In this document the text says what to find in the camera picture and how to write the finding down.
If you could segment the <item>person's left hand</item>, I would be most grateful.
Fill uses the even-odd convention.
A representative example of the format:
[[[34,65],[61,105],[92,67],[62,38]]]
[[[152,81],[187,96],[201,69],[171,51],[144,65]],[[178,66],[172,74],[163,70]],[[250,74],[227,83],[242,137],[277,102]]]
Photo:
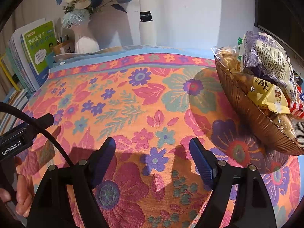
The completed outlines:
[[[16,166],[22,164],[22,160],[19,157],[14,158]],[[17,205],[15,211],[18,215],[25,218],[28,217],[30,208],[32,205],[33,196],[35,195],[32,176],[29,178],[23,174],[17,175]],[[11,201],[10,193],[1,188],[1,200],[5,203]]]

